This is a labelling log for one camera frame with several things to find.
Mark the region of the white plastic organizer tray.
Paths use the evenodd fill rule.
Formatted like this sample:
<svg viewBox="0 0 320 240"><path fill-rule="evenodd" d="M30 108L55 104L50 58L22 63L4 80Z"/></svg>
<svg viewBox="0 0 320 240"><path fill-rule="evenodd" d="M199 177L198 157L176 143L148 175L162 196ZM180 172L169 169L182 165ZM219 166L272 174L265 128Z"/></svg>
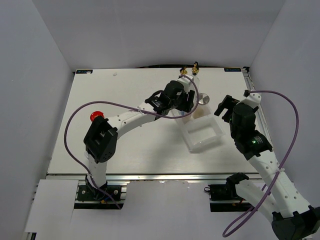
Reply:
<svg viewBox="0 0 320 240"><path fill-rule="evenodd" d="M207 107L209 114L197 119L193 119L186 124L176 121L183 140L192 152L199 152L206 146L211 146L225 135L224 130L217 122L212 110Z"/></svg>

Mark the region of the red lid sauce jar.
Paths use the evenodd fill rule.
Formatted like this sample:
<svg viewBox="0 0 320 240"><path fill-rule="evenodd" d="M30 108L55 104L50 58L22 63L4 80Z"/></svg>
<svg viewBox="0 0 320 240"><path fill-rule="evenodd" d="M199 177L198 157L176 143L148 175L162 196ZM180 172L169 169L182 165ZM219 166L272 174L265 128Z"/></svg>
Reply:
<svg viewBox="0 0 320 240"><path fill-rule="evenodd" d="M96 118L98 117L102 117L103 119L105 118L104 113L101 111L94 111L91 115L90 115L90 120L91 122L93 122Z"/></svg>

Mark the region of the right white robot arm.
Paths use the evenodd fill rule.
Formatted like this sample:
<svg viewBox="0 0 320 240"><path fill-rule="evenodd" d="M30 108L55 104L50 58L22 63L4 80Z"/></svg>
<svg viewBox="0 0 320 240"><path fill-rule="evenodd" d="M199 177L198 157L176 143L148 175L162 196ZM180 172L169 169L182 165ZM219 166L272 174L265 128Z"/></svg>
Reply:
<svg viewBox="0 0 320 240"><path fill-rule="evenodd" d="M214 112L229 124L230 136L237 150L255 168L267 189L257 187L248 176L236 173L226 180L226 195L242 198L271 223L279 240L301 240L320 228L320 209L313 207L296 189L285 173L268 139L256 130L256 111L261 96L246 91L243 100L226 95Z"/></svg>

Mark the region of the silver lid white canister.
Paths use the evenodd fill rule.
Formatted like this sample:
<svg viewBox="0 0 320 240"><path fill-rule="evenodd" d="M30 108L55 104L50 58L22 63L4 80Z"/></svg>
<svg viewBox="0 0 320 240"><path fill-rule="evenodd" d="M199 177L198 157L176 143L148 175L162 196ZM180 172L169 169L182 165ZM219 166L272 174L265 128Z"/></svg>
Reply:
<svg viewBox="0 0 320 240"><path fill-rule="evenodd" d="M210 102L210 97L206 93L200 93L198 99L198 106L192 113L193 119L198 119L207 116L210 111L208 110L208 103Z"/></svg>

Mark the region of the clear glass cruet bottle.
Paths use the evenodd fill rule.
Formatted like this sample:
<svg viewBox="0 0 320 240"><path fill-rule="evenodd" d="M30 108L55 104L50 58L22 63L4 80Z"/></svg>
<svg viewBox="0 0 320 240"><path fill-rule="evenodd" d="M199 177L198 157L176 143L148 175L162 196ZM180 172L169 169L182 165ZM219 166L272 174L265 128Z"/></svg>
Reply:
<svg viewBox="0 0 320 240"><path fill-rule="evenodd" d="M199 71L200 71L199 63L197 61L195 61L193 63L193 67L191 69L191 73L193 75L193 81L194 81L194 83L196 84L197 87L200 85L200 79L198 77Z"/></svg>

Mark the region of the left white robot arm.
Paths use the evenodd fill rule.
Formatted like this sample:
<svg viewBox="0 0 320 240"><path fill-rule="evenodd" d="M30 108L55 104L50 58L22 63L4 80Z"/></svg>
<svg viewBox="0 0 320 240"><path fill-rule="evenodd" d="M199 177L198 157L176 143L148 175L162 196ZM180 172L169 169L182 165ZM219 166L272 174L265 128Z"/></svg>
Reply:
<svg viewBox="0 0 320 240"><path fill-rule="evenodd" d="M90 196L96 200L105 196L107 163L115 154L117 141L123 135L144 124L167 118L173 109L190 115L197 105L198 93L194 79L180 75L177 80L170 81L165 89L154 92L137 108L130 108L109 118L92 115L91 125L83 140L89 160L87 181Z"/></svg>

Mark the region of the silver shaker blue label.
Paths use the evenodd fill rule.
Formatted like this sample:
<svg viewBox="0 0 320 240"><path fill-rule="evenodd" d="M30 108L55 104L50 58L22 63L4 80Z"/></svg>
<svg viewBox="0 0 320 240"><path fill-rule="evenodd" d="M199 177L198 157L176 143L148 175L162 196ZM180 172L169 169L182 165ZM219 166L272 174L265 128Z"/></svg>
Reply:
<svg viewBox="0 0 320 240"><path fill-rule="evenodd" d="M174 110L173 111L174 116L177 117L176 121L181 122L182 124L186 124L192 120L192 116L187 112L180 111L180 110Z"/></svg>

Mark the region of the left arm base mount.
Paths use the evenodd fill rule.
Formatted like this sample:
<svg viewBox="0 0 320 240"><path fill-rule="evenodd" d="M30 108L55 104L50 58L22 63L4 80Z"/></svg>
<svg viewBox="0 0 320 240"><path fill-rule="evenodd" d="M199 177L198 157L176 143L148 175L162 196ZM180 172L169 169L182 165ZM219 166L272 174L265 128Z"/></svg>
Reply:
<svg viewBox="0 0 320 240"><path fill-rule="evenodd" d="M80 181L77 186L74 209L76 210L120 210L124 206L127 183L119 181L109 181L103 192L92 189Z"/></svg>

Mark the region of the glass cruet dark powder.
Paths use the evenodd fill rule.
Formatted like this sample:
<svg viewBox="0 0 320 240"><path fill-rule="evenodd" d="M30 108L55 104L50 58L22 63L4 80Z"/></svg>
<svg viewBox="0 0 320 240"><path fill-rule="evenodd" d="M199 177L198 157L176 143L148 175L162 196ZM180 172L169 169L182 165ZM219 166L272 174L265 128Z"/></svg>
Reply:
<svg viewBox="0 0 320 240"><path fill-rule="evenodd" d="M180 70L179 70L179 78L183 77L184 75L187 75L188 74L188 71L187 71L187 66L183 66Z"/></svg>

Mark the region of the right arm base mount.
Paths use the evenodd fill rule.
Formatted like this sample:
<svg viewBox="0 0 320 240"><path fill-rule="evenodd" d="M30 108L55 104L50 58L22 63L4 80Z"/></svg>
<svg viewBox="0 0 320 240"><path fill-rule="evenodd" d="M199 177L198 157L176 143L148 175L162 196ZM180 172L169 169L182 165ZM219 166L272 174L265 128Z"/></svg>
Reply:
<svg viewBox="0 0 320 240"><path fill-rule="evenodd" d="M205 186L203 190L209 195L210 211L212 213L251 211L254 207L236 192L236 185L249 179L246 174L238 172L229 176L224 184Z"/></svg>

